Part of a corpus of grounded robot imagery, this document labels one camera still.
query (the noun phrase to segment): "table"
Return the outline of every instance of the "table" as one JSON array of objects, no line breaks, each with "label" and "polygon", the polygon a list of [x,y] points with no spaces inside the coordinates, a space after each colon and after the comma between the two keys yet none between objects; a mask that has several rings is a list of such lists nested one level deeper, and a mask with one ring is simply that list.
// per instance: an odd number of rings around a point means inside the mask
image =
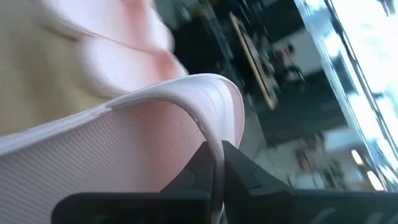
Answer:
[{"label": "table", "polygon": [[229,18],[238,35],[239,43],[245,52],[250,67],[253,70],[253,75],[260,87],[261,93],[269,108],[274,109],[278,103],[278,99],[274,93],[270,79],[262,68],[260,55],[250,36],[246,33],[243,23],[232,12],[229,14]]}]

